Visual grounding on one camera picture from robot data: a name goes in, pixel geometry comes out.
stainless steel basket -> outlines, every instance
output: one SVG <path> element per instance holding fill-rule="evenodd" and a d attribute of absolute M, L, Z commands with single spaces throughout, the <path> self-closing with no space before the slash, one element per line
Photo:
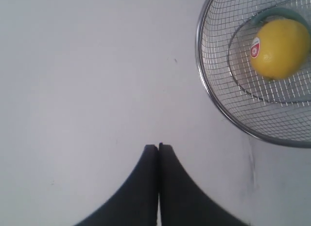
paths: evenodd
<path fill-rule="evenodd" d="M 294 76 L 268 81 L 249 64 L 253 16 L 272 7 L 311 24 L 311 0 L 206 0 L 196 34 L 202 83 L 216 106 L 246 133 L 280 145 L 311 147 L 311 54 Z"/>

lemon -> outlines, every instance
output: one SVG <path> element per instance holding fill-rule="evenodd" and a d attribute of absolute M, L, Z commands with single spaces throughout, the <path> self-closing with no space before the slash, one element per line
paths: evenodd
<path fill-rule="evenodd" d="M 284 79 L 300 69 L 309 50 L 310 35 L 304 25 L 291 19 L 276 19 L 257 33 L 250 63 L 264 77 Z"/>

wire mesh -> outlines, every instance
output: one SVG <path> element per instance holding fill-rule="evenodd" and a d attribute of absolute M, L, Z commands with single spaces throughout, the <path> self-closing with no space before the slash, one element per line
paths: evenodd
<path fill-rule="evenodd" d="M 311 0 L 211 0 L 197 44 L 203 81 L 225 114 L 243 127 L 266 138 L 311 145 L 311 56 L 297 74 L 279 81 L 263 79 L 249 63 L 260 29 L 249 20 L 275 6 L 295 10 L 311 24 Z"/>

red sticker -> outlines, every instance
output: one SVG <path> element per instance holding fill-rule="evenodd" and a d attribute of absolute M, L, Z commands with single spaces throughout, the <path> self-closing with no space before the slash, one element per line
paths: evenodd
<path fill-rule="evenodd" d="M 259 55 L 259 50 L 260 50 L 260 40 L 258 37 L 256 37 L 253 40 L 252 46 L 251 46 L 251 56 L 252 58 L 256 58 Z"/>

basket rim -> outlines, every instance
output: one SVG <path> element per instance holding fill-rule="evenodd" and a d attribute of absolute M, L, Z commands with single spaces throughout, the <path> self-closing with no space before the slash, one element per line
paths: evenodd
<path fill-rule="evenodd" d="M 220 102 L 214 90 L 212 89 L 208 81 L 208 78 L 206 76 L 206 73 L 204 71 L 202 46 L 201 46 L 203 23 L 205 20 L 206 13 L 208 12 L 212 2 L 213 0 L 205 0 L 203 8 L 199 16 L 199 21 L 198 21 L 196 36 L 195 36 L 195 59 L 196 59 L 197 68 L 199 71 L 199 76 L 203 84 L 203 87 L 205 91 L 207 92 L 207 94 L 209 95 L 209 97 L 211 98 L 214 105 L 220 110 L 220 112 L 227 119 L 229 119 L 230 122 L 232 122 L 236 127 L 241 129 L 245 133 L 251 135 L 252 137 L 255 137 L 257 139 L 260 139 L 262 141 L 269 142 L 272 144 L 281 145 L 281 146 L 296 147 L 296 148 L 311 148 L 311 141 L 309 142 L 309 141 L 294 141 L 294 140 L 289 140 L 289 139 L 279 139 L 279 138 L 274 138 L 272 136 L 268 136 L 268 135 L 265 135 L 265 134 L 262 134 L 262 133 L 259 133 L 253 130 L 252 128 L 244 125 L 238 119 L 236 119 Z"/>

